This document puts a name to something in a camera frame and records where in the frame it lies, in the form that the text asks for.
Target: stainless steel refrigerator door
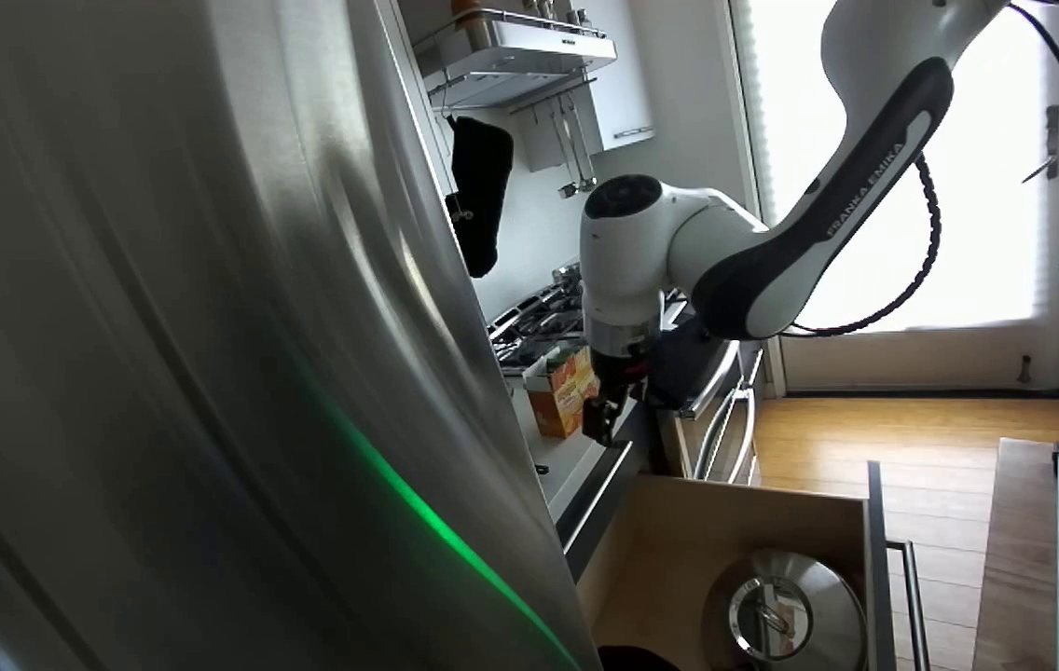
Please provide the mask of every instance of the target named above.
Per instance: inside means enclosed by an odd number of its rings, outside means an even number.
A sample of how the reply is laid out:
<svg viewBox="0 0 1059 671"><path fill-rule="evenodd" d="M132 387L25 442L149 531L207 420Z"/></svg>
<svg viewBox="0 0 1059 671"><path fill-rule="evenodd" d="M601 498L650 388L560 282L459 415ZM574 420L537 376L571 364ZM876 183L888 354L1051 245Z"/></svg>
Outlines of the stainless steel refrigerator door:
<svg viewBox="0 0 1059 671"><path fill-rule="evenodd" d="M598 668L400 34L0 1L0 668Z"/></svg>

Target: white cabinet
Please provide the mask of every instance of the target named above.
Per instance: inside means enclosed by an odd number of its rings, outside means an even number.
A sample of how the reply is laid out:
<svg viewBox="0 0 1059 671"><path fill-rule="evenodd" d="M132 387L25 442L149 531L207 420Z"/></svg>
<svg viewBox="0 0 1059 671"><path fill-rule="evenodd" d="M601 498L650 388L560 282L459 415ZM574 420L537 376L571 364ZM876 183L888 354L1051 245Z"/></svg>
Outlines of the white cabinet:
<svg viewBox="0 0 1059 671"><path fill-rule="evenodd" d="M571 115L575 103L578 128L589 153L606 152L653 137L653 114L646 94L636 30L628 0L572 0L556 3L560 16L573 7L586 8L592 25L605 31L616 43L616 60L590 74L592 84L575 89L556 101L539 103L517 113L518 140L525 148L531 170L562 165L564 157L573 161L571 146L563 153L558 133L551 126L551 112L562 110Z"/></svg>

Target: open drawer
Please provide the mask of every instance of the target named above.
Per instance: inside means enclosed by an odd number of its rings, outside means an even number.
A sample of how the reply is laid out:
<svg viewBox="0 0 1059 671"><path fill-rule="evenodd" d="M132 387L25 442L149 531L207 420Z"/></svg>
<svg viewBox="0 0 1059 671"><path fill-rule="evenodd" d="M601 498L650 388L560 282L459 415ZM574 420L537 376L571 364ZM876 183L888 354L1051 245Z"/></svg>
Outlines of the open drawer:
<svg viewBox="0 0 1059 671"><path fill-rule="evenodd" d="M636 476L577 583L595 643L643 647L681 671L708 671L701 620L713 583L754 550L784 549L820 560L849 582L866 611L868 668L893 670L877 464L869 478L876 495L846 500ZM916 643L916 655L920 647L925 654L914 667L927 668L925 641Z"/></svg>

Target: robotic arm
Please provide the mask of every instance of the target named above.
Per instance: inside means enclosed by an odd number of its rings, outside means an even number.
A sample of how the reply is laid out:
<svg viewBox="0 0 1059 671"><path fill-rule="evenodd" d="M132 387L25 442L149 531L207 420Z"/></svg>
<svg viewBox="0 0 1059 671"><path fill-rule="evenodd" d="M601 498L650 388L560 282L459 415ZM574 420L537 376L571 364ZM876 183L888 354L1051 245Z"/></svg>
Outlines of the robotic arm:
<svg viewBox="0 0 1059 671"><path fill-rule="evenodd" d="M610 440L627 389L661 337L679 286L713 336L762 340L798 318L820 276L908 166L952 101L952 68L1008 0L839 0L824 73L845 106L837 152L769 229L715 191L646 176L593 192L580 225L585 331L602 393L585 433Z"/></svg>

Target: kitchen counter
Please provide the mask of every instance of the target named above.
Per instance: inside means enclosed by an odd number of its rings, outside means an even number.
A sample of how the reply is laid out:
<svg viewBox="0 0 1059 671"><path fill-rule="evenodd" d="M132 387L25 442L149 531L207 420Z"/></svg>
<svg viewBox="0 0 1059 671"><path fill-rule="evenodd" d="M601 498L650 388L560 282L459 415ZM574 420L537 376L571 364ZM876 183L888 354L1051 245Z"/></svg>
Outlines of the kitchen counter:
<svg viewBox="0 0 1059 671"><path fill-rule="evenodd" d="M606 447L585 436L581 431L572 433L568 438L551 438L538 433L537 421L534 421L534 409L530 407L530 398L521 385L514 386L509 401L518 413L518 424L528 442L530 454L538 466L550 468L550 472L541 475L541 491L546 496L552 522L558 523L567 507L575 500L575 494L592 474L592 469L605 454ZM633 412L635 401L628 400L625 411L616 417L613 433L622 428L628 416Z"/></svg>

